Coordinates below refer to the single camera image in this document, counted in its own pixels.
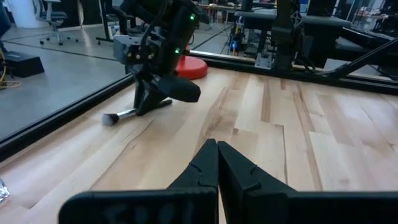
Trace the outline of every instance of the black metal frame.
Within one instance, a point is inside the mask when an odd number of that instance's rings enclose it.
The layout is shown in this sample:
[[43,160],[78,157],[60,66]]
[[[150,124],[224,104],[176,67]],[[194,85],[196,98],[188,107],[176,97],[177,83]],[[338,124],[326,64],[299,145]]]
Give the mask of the black metal frame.
[[238,58],[224,57],[222,55],[203,55],[196,52],[191,52],[190,55],[204,60],[210,67],[215,68],[254,73],[277,78],[286,78],[303,82],[312,82],[355,90],[371,91],[388,95],[398,95],[398,82],[390,80],[357,77],[354,75],[348,75],[346,77],[336,79],[323,75],[305,73],[303,68],[295,68],[293,72],[264,70],[262,68],[256,68],[254,66],[254,61],[240,60]]

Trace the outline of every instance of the wood grain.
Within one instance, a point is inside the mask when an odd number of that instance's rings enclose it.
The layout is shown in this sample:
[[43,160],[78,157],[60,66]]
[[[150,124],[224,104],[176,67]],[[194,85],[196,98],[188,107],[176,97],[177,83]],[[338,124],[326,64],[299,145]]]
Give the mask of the wood grain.
[[84,190],[166,188],[207,138],[297,190],[398,190],[398,97],[214,68],[195,82],[198,103],[102,126],[132,108],[130,86],[2,162],[0,220],[56,223]]

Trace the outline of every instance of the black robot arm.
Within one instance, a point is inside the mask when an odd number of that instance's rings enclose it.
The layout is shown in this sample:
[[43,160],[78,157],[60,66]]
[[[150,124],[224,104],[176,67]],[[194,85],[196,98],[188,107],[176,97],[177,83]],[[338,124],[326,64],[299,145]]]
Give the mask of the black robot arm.
[[115,35],[114,56],[136,81],[136,115],[171,104],[197,102],[199,87],[175,71],[199,22],[207,15],[190,0],[114,0],[113,7],[150,24],[143,35]]

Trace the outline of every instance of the black cable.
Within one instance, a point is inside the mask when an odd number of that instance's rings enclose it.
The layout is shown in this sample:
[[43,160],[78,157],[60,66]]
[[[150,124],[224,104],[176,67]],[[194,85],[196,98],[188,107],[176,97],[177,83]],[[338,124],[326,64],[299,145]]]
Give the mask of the black cable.
[[305,70],[308,71],[309,73],[314,74],[317,72],[315,64],[307,56],[304,55],[304,52],[302,51],[300,52],[300,56],[297,60],[304,65]]
[[148,29],[145,31],[144,36],[142,36],[141,49],[140,49],[141,52],[142,52],[142,50],[144,49],[144,47],[146,45],[146,41],[147,41],[147,38],[148,38],[149,34],[155,28],[156,24],[158,24],[160,22],[160,20],[162,19],[162,16],[164,15],[164,12],[167,9],[167,1],[166,0],[161,0],[161,2],[162,2],[162,6],[160,8],[160,11],[157,13],[157,15],[155,16],[155,19],[151,22],[151,24],[149,25]]
[[228,37],[228,40],[225,42],[225,44],[224,44],[224,47],[223,47],[223,49],[221,50],[220,54],[222,54],[222,53],[223,53],[223,51],[224,51],[224,49],[225,49],[225,46],[227,46],[227,45],[228,45],[228,42],[229,42],[229,41],[231,41],[231,36],[230,36],[230,37]]
[[194,43],[194,41],[195,41],[195,34],[192,34],[192,41],[191,42],[189,42],[189,44],[188,45],[192,45],[193,43]]
[[224,23],[224,32],[225,32],[225,36],[228,36],[227,30],[228,28],[226,27],[225,23]]

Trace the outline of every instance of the cable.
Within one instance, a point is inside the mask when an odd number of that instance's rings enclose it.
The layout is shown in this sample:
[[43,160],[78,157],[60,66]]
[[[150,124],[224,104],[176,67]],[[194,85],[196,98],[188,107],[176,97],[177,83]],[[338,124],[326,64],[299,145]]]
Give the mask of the cable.
[[224,51],[225,47],[228,45],[228,42],[229,42],[229,41],[232,41],[232,40],[231,40],[231,36],[228,37],[228,40],[225,42],[224,47],[223,47],[223,49],[221,50],[220,54],[223,53],[223,51]]
[[192,34],[192,41],[191,41],[191,42],[189,42],[189,44],[188,44],[188,45],[192,45],[192,44],[194,43],[194,41],[195,41],[195,34]]
[[[0,49],[0,56],[2,58],[2,63],[5,64],[6,63],[6,57],[4,56],[3,51]],[[4,81],[5,77],[6,77],[6,72],[7,72],[7,67],[5,65],[3,65],[3,69],[2,69],[2,75],[0,77],[0,89],[1,88],[17,88],[20,87],[22,85],[21,82],[19,81]],[[9,86],[2,86],[3,83],[8,83],[10,84]]]
[[304,55],[304,52],[300,52],[300,58],[297,58],[296,61],[301,62],[307,72],[311,74],[315,74],[317,72],[315,64],[307,56]]
[[228,33],[226,32],[227,27],[225,26],[225,22],[223,22],[223,24],[224,24],[224,29],[221,28],[221,26],[220,26],[220,24],[219,24],[218,22],[216,22],[216,23],[217,23],[217,26],[218,26],[218,28],[220,29],[220,31],[224,31],[224,32],[225,32],[225,36],[228,37]]
[[164,15],[164,12],[167,9],[167,1],[166,0],[162,0],[161,2],[162,2],[162,7],[160,8],[160,11],[155,16],[155,19],[151,22],[151,24],[149,25],[148,29],[145,31],[144,35],[142,36],[141,49],[140,49],[141,52],[143,51],[143,48],[146,45],[146,41],[147,41],[147,38],[148,38],[149,34],[155,28],[156,24],[158,24],[160,22],[160,20],[162,19],[162,16]]

